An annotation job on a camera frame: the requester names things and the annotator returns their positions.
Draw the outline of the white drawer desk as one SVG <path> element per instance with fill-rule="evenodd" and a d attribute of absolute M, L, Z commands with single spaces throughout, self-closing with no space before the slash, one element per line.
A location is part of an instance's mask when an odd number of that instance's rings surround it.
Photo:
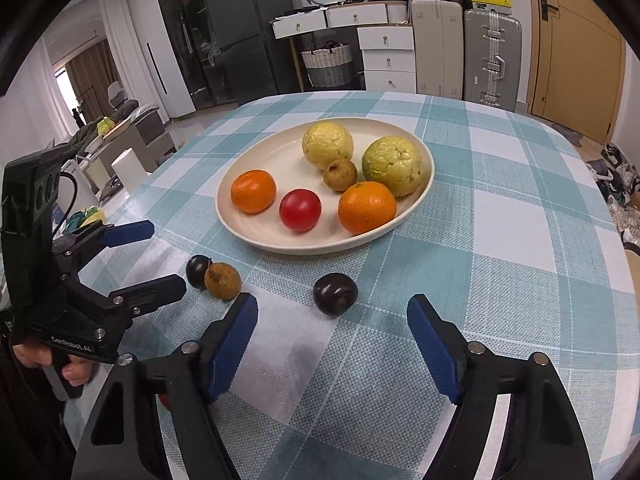
<path fill-rule="evenodd" d="M 375 1 L 320 6 L 317 10 L 280 16 L 271 25 L 278 39 L 353 28 L 358 36 L 366 89 L 416 92 L 416 55 L 407 3 Z"/>

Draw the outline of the yellow black box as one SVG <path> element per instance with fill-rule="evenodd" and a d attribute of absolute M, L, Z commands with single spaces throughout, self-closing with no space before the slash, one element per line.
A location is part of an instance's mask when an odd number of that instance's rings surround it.
<path fill-rule="evenodd" d="M 496 12 L 500 14 L 511 15 L 511 0 L 470 0 L 471 8 L 474 10 L 483 10 L 487 12 Z"/>

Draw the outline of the red tomato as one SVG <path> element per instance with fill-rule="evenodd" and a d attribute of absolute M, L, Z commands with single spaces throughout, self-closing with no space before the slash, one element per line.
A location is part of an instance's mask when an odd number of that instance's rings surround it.
<path fill-rule="evenodd" d="M 306 188 L 296 188 L 286 193 L 279 205 L 280 220 L 288 229 L 296 233 L 313 229 L 321 213 L 320 198 Z"/>

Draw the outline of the woven laundry basket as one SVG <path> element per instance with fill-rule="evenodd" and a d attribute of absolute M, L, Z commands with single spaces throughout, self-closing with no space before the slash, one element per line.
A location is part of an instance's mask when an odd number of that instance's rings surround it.
<path fill-rule="evenodd" d="M 302 58 L 312 88 L 334 89 L 355 81 L 349 44 L 329 40 L 322 48 L 303 51 Z"/>

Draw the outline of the green guava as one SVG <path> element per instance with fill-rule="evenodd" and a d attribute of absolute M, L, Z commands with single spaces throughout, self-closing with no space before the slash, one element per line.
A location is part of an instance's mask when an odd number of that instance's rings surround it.
<path fill-rule="evenodd" d="M 402 136 L 383 136 L 374 141 L 361 159 L 363 177 L 385 185 L 397 198 L 413 193 L 424 181 L 419 150 Z"/>

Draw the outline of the silver suitcase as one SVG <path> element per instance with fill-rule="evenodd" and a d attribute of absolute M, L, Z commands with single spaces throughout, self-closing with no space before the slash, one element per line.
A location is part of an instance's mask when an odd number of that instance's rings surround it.
<path fill-rule="evenodd" d="M 514 112 L 522 62 L 522 28 L 510 15 L 466 10 L 464 99 Z"/>

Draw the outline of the teal plaid tablecloth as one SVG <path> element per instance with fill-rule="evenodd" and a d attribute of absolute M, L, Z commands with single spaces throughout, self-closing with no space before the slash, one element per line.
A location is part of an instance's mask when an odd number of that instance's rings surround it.
<path fill-rule="evenodd" d="M 367 117 L 414 133 L 435 179 L 398 229 L 336 255 L 262 252 L 218 220 L 232 162 L 271 133 Z M 209 126 L 114 214 L 148 219 L 146 242 L 109 249 L 81 278 L 110 292 L 179 274 L 195 254 L 231 264 L 259 306 L 256 330 L 213 415 L 244 479 L 419 479 L 451 406 L 407 321 L 423 294 L 500 356 L 544 352 L 582 426 L 593 474 L 614 476 L 639 439 L 639 322 L 608 208 L 559 133 L 496 108 L 416 94 L 270 96 Z M 312 291 L 348 275 L 358 299 L 322 313 Z"/>

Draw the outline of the white cylinder bin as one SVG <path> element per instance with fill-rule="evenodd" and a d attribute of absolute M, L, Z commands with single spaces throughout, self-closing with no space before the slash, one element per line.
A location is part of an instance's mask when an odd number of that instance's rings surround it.
<path fill-rule="evenodd" d="M 127 148 L 121 152 L 113 160 L 112 168 L 129 194 L 134 194 L 134 191 L 142 185 L 150 175 L 144 169 L 142 162 L 140 162 L 140 159 L 138 159 L 137 154 L 132 148 Z"/>

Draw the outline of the dark purple plum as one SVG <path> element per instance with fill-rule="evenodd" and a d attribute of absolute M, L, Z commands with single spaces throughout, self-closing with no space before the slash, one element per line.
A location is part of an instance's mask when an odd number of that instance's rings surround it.
<path fill-rule="evenodd" d="M 204 255 L 194 255 L 186 263 L 186 279 L 189 284 L 198 289 L 205 290 L 205 277 L 212 260 Z"/>

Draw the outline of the black refrigerator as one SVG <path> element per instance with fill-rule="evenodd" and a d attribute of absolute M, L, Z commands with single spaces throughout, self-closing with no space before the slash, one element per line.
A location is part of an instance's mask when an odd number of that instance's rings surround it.
<path fill-rule="evenodd" d="M 288 42 L 277 40 L 272 21 L 293 9 L 292 0 L 205 0 L 235 101 L 299 90 Z"/>

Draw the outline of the brown russet fruit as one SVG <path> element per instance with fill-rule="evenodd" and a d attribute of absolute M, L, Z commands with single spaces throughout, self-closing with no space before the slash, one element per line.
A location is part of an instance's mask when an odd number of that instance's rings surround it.
<path fill-rule="evenodd" d="M 233 266 L 223 262 L 212 262 L 204 276 L 205 287 L 217 299 L 229 301 L 241 291 L 241 277 Z"/>

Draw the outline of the wooden door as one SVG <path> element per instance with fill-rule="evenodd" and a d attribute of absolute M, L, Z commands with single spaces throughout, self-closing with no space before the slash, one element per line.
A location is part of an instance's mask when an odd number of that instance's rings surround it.
<path fill-rule="evenodd" d="M 622 35 L 592 0 L 530 3 L 529 113 L 605 144 L 622 97 Z"/>

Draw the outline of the orange tangerine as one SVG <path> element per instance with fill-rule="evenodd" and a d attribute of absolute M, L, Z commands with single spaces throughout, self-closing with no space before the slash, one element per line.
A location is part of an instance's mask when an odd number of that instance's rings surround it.
<path fill-rule="evenodd" d="M 240 174 L 231 185 L 233 205 L 246 214 L 259 214 L 268 209 L 277 195 L 276 181 L 265 170 L 255 169 Z"/>
<path fill-rule="evenodd" d="M 352 235 L 375 230 L 395 218 L 396 198 L 382 183 L 357 182 L 338 201 L 337 217 L 341 226 Z"/>

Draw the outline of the yellow-green guava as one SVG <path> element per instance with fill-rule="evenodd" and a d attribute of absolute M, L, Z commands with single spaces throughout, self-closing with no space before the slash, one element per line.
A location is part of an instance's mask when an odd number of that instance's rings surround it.
<path fill-rule="evenodd" d="M 337 159 L 352 159 L 354 140 L 336 122 L 316 122 L 305 131 L 302 150 L 307 162 L 324 171 Z"/>

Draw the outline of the beige suitcase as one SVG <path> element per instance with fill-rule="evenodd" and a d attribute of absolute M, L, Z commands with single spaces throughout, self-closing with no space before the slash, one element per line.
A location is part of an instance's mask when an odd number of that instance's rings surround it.
<path fill-rule="evenodd" d="M 459 3 L 414 0 L 411 23 L 416 54 L 416 91 L 463 98 L 463 13 Z"/>

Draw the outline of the small brown longan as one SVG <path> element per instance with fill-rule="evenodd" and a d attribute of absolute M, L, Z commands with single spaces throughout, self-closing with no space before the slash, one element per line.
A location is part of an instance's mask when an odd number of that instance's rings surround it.
<path fill-rule="evenodd" d="M 357 182 L 358 171 L 349 159 L 337 159 L 323 171 L 323 182 L 333 192 L 343 193 Z"/>

